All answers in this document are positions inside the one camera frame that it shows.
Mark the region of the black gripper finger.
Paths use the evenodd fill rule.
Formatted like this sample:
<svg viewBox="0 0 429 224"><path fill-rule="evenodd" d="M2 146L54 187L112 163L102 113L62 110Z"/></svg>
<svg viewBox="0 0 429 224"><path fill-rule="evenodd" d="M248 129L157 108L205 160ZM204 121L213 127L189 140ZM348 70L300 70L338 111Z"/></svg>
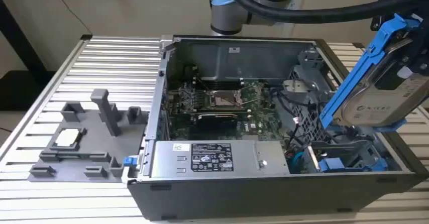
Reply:
<svg viewBox="0 0 429 224"><path fill-rule="evenodd" d="M405 48L405 66L413 73L427 75L427 32L415 32Z"/></svg>

